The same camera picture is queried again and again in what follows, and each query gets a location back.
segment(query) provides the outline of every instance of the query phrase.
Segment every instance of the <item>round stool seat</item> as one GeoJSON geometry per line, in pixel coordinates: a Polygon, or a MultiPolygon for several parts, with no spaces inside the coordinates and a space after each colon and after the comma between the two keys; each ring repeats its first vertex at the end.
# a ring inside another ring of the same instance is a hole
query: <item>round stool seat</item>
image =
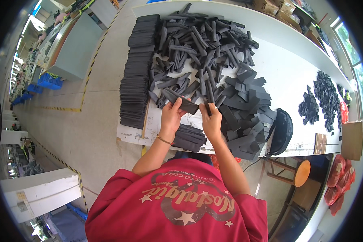
{"type": "Polygon", "coordinates": [[[307,181],[310,173],[310,162],[305,160],[301,162],[300,166],[297,168],[295,172],[295,176],[293,178],[293,183],[296,187],[300,187],[304,185],[307,181]]]}

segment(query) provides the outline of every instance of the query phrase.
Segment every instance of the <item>yellow and black tape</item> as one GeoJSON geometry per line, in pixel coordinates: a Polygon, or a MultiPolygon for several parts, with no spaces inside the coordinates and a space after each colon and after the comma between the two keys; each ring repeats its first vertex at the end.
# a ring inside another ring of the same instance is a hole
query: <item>yellow and black tape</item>
{"type": "Polygon", "coordinates": [[[80,108],[61,108],[61,107],[47,107],[47,106],[40,106],[38,108],[42,108],[42,109],[47,109],[47,110],[58,110],[58,111],[69,111],[69,112],[77,112],[80,113],[82,112],[82,106],[83,106],[83,102],[85,100],[85,94],[86,94],[86,89],[87,89],[87,84],[89,83],[89,79],[90,79],[90,74],[94,65],[94,62],[96,60],[96,57],[98,55],[98,51],[101,48],[102,42],[105,40],[105,37],[107,35],[107,33],[109,32],[109,29],[111,27],[111,25],[114,23],[114,21],[116,20],[116,17],[118,16],[118,14],[120,13],[122,7],[120,8],[120,10],[117,12],[116,16],[114,16],[113,20],[111,21],[109,27],[107,28],[106,32],[104,33],[104,36],[102,37],[101,42],[99,43],[99,46],[97,48],[96,54],[94,55],[92,61],[91,61],[91,65],[90,65],[90,69],[89,69],[89,73],[87,74],[87,78],[86,78],[86,83],[85,83],[85,88],[83,89],[83,94],[82,94],[82,101],[81,101],[81,106],[80,108]]]}
{"type": "Polygon", "coordinates": [[[86,203],[86,199],[85,199],[85,194],[83,193],[83,185],[82,185],[81,172],[77,171],[76,169],[74,169],[71,166],[69,166],[67,163],[63,162],[63,160],[59,159],[56,155],[54,155],[53,153],[51,153],[51,151],[49,151],[46,147],[44,147],[39,141],[37,141],[35,138],[33,138],[33,139],[36,141],[36,146],[38,146],[39,148],[43,148],[47,153],[49,153],[52,157],[54,157],[56,160],[58,160],[64,166],[66,166],[67,168],[69,168],[70,170],[72,170],[73,172],[75,172],[75,173],[78,174],[78,177],[79,177],[79,186],[80,186],[80,189],[81,189],[81,194],[82,194],[83,202],[85,203],[85,209],[86,209],[87,213],[89,213],[89,210],[87,209],[87,203],[86,203]]]}

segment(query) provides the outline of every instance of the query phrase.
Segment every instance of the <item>red plastic bag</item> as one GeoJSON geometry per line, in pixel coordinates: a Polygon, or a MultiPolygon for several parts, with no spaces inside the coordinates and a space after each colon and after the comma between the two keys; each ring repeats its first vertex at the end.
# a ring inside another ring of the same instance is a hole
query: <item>red plastic bag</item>
{"type": "Polygon", "coordinates": [[[344,169],[346,167],[346,160],[341,156],[337,155],[333,161],[331,172],[327,180],[328,187],[335,187],[339,181],[339,178],[343,175],[344,169]]]}
{"type": "Polygon", "coordinates": [[[355,169],[351,165],[351,160],[346,160],[344,175],[339,178],[336,187],[345,193],[351,188],[351,184],[355,181],[355,169]]]}
{"type": "Polygon", "coordinates": [[[336,200],[335,203],[329,207],[332,216],[335,216],[336,213],[341,209],[343,202],[344,202],[344,194],[341,197],[339,197],[339,199],[336,200]]]}
{"type": "Polygon", "coordinates": [[[341,123],[348,122],[348,107],[345,102],[340,103],[341,123]]]}
{"type": "Polygon", "coordinates": [[[324,195],[324,200],[328,206],[331,206],[332,204],[335,203],[336,200],[338,200],[340,195],[341,195],[340,189],[338,189],[337,187],[328,187],[324,195]]]}

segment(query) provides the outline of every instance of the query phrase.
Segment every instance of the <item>cardboard box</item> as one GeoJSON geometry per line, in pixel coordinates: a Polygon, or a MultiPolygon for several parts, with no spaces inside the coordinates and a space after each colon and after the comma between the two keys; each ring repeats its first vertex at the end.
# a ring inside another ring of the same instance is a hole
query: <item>cardboard box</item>
{"type": "Polygon", "coordinates": [[[314,203],[317,194],[319,193],[321,183],[308,179],[301,187],[296,187],[295,193],[293,194],[292,201],[300,205],[307,212],[309,212],[312,204],[314,203]]]}
{"type": "Polygon", "coordinates": [[[253,9],[258,12],[267,13],[270,16],[276,15],[278,12],[278,7],[270,0],[254,0],[253,9]]]}
{"type": "Polygon", "coordinates": [[[296,6],[291,0],[274,0],[274,3],[280,8],[281,11],[291,15],[296,9],[296,6]]]}
{"type": "Polygon", "coordinates": [[[290,16],[288,14],[286,14],[283,11],[278,11],[278,13],[276,14],[276,17],[274,17],[275,19],[280,20],[281,22],[283,22],[284,24],[289,25],[290,27],[294,28],[295,30],[297,30],[298,32],[301,32],[301,28],[300,25],[298,23],[296,23],[293,19],[290,18],[290,16]]]}
{"type": "Polygon", "coordinates": [[[363,150],[363,121],[343,123],[341,132],[341,155],[345,159],[360,160],[363,150]]]}

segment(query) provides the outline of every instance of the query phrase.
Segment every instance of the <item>white table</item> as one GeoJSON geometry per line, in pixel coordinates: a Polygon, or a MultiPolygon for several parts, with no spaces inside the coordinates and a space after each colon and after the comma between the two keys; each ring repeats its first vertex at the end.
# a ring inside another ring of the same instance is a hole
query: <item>white table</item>
{"type": "MultiPolygon", "coordinates": [[[[178,5],[178,9],[182,9],[185,4],[187,4],[190,1],[182,1],[183,4],[178,5]]],[[[190,12],[194,13],[206,13],[204,10],[192,10],[194,5],[196,3],[205,3],[206,1],[201,2],[194,2],[192,3],[192,7],[190,9],[190,12]]],[[[245,11],[252,11],[247,8],[243,8],[245,11]]],[[[168,8],[167,12],[171,13],[175,11],[176,8],[168,8]]],[[[150,9],[145,8],[140,11],[145,12],[146,15],[154,14],[154,12],[151,12],[150,9]]],[[[218,15],[224,15],[223,12],[218,11],[218,15]]],[[[268,19],[272,19],[268,16],[265,16],[261,14],[261,16],[266,17],[268,19]]],[[[246,22],[243,21],[237,21],[239,23],[245,24],[246,22]]],[[[288,27],[293,33],[297,33],[301,35],[300,33],[296,32],[295,30],[292,30],[290,27],[288,27]]],[[[328,145],[326,148],[326,153],[334,153],[334,152],[340,152],[341,150],[341,141],[339,141],[339,136],[341,135],[339,133],[338,128],[338,121],[337,121],[337,115],[335,116],[335,122],[334,122],[334,135],[331,136],[331,133],[328,133],[326,128],[324,127],[325,119],[324,115],[322,113],[322,109],[319,108],[319,116],[320,121],[316,122],[314,125],[310,125],[309,123],[307,125],[302,124],[302,117],[298,114],[298,105],[304,100],[303,93],[307,91],[307,85],[311,87],[312,92],[314,91],[314,84],[313,80],[316,80],[317,71],[319,70],[317,67],[315,67],[310,62],[306,61],[302,57],[294,54],[293,52],[284,49],[280,46],[277,46],[271,41],[265,41],[260,38],[258,38],[257,34],[252,32],[253,39],[257,41],[260,44],[260,48],[254,50],[256,53],[253,56],[253,60],[255,63],[255,66],[252,67],[256,72],[258,77],[264,77],[266,79],[266,84],[264,85],[266,91],[271,95],[272,98],[272,105],[271,109],[275,110],[276,108],[281,108],[288,112],[288,114],[291,116],[291,119],[293,121],[293,136],[292,139],[286,149],[285,152],[280,154],[279,156],[306,156],[306,155],[313,155],[314,150],[314,144],[315,144],[315,134],[316,133],[322,133],[327,134],[327,143],[328,144],[338,144],[338,145],[328,145]]],[[[319,47],[317,47],[315,44],[310,45],[315,48],[313,51],[321,51],[319,47]]],[[[331,66],[337,68],[331,60],[328,58],[327,55],[325,57],[328,59],[328,61],[331,63],[331,66]]],[[[197,70],[194,70],[189,65],[189,60],[186,62],[186,65],[182,71],[181,74],[179,73],[172,73],[169,74],[171,77],[177,77],[181,76],[183,73],[186,72],[192,72],[190,79],[191,83],[196,80],[195,74],[197,70]]],[[[236,77],[236,74],[234,73],[234,70],[227,68],[223,70],[223,75],[230,76],[230,77],[236,77]]],[[[158,94],[160,90],[155,88],[154,92],[158,94]]],[[[198,99],[196,103],[202,102],[201,98],[198,99]]],[[[147,121],[145,125],[145,130],[140,130],[137,128],[131,128],[123,125],[118,125],[117,127],[117,139],[125,142],[135,143],[135,144],[141,144],[150,146],[154,139],[156,138],[156,134],[159,133],[160,130],[160,123],[161,123],[161,109],[157,108],[154,102],[151,100],[149,104],[149,108],[147,111],[147,121]]],[[[194,116],[191,114],[185,115],[181,123],[183,124],[189,124],[196,128],[202,129],[202,119],[200,111],[198,111],[194,116]]],[[[269,147],[264,146],[264,148],[261,151],[261,155],[263,156],[266,153],[266,150],[269,150],[269,147]]],[[[213,148],[209,141],[207,141],[207,144],[202,146],[200,152],[202,153],[209,153],[213,154],[213,148]]]]}

